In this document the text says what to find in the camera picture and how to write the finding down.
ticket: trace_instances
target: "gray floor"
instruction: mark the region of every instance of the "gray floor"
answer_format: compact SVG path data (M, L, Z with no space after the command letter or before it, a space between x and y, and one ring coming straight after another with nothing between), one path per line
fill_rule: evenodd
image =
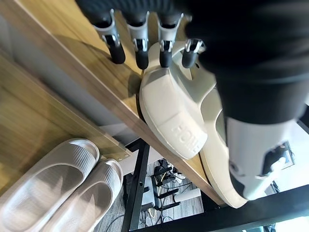
M153 164L149 164L147 167L147 175L151 176L154 173L154 168L155 166L158 166L158 162L155 162ZM166 188L171 188L171 187L177 187L179 185L184 185L190 183L190 180L185 179L183 180L183 182L181 184L179 184L178 182L176 183L168 183L167 185L165 185L164 187ZM164 193L166 191L168 191L168 189L163 188L161 193ZM186 185L183 187L180 187L180 193L183 191L188 191L188 190L192 190L195 189L196 186L193 184L190 185ZM104 218L102 219L102 221L96 226L96 228L94 229L94 232L120 232L121 231L121 227L122 227L122 223L123 223L123 215L125 213L125 207L124 207L124 203L123 203L123 188L121 189L121 192L119 193L117 199L115 200L114 204L112 205L112 207L110 208L110 210L107 212L107 214L104 216ZM164 201L164 205L173 203L172 201L172 196L166 197L165 201ZM168 222L171 219L168 218L167 216L171 217L172 219L179 219L179 218L184 218L184 217L188 217L191 215L195 215L195 214L199 214L203 212L203 205L202 205L202 200L201 197L197 197L191 200L187 200L185 202L181 202L181 204L179 206L176 206L174 208L168 209L163 211L163 215L162 218L164 218L164 222ZM160 212L156 212L155 214L155 218L151 218L150 215L147 213L147 218L146 218L146 224L147 226L151 226L152 224L156 224L156 223L161 223L161 221L159 220L160 218ZM116 219L117 217L122 216L120 218L118 218L108 229L108 226L110 225L110 223ZM145 225L143 224L143 222L141 222L140 220L140 225L139 228L144 228Z

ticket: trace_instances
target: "beige slide sandal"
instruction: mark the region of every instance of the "beige slide sandal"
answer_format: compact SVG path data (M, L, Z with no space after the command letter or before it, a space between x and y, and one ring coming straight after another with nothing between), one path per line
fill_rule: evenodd
M55 147L0 197L0 231L39 231L98 159L97 146L86 139Z
M42 231L93 231L118 196L122 182L123 172L118 162L113 159L100 162Z

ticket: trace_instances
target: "white surface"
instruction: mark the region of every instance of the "white surface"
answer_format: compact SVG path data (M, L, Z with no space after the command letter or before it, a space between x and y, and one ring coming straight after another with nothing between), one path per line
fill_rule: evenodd
M183 72L183 49L184 43L175 43L168 69L159 65L159 44L149 49L149 66L140 87L140 108L157 138L174 154L190 159L207 140L200 104L214 86L214 76L195 66L190 74Z
M148 176L145 177L144 187L145 188L149 187L149 191L145 192L143 194L141 205L152 203L153 206L154 206L155 205L155 195L154 195L154 191L153 191L154 188L153 188L153 183L152 183L151 177L148 177Z
M184 193L180 193L174 196L175 202L183 202L195 197L199 197L201 195L201 190L199 188L193 189L190 191L186 191Z
M134 171L138 152L138 150L133 152L130 157L119 162L124 175L132 173ZM148 164L156 162L157 160L160 160L162 158L163 157L156 150L150 147Z
M230 169L234 177L244 186L244 197L255 200L279 175L285 161L272 165L275 168L269 175L260 177L263 171L265 154L288 140L294 120L278 124L257 125L227 119L227 143L230 162L238 172Z
M107 132L114 139L121 142L123 145L127 145L134 140L138 139L138 136L126 126L125 123L117 123L106 126L99 126L101 130Z
M111 159L100 162L85 182L63 203L44 232L90 232L119 194L123 173Z
M89 140L71 139L55 147L1 196L0 231L39 231L98 158Z
M276 232L306 232L309 231L309 217L297 217L291 220L277 222Z
M208 132L208 140L200 152L206 176L211 186L225 203L233 208L239 208L247 200L235 191L230 179L228 148L222 139L225 136L225 125L223 120L217 123L222 106L216 89L206 95L201 110Z

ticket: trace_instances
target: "wooden shelf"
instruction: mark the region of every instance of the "wooden shelf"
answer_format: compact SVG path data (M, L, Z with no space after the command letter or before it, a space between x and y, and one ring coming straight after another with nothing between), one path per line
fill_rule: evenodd
M0 52L0 194L59 143L93 141L106 158L131 152Z
M224 204L208 183L201 160L190 160L169 152L140 119L136 94L141 70L126 24L116 14L116 25L126 53L126 62L115 65L106 45L82 15L74 0L3 0L0 13L26 38L36 44L57 66L120 118L138 136L168 159L217 204ZM181 23L177 40L184 40ZM149 44L157 42L155 15L149 18Z

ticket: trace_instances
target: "robotic finger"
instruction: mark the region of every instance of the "robotic finger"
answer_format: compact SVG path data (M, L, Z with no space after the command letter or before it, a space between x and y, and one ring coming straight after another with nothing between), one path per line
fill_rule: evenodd
M182 65L184 68L191 68L192 65L195 63L198 55L198 51L203 45L203 41L199 39L188 39L184 51L183 51L183 58L182 58Z
M114 10L101 14L101 20L93 23L99 37L105 42L115 64L125 62L126 56L115 25Z
M168 68L172 62L172 49L183 14L157 14L157 16L160 44L160 65L162 68Z
M123 12L127 28L135 49L137 66L144 70L148 67L148 17L149 12L128 14Z

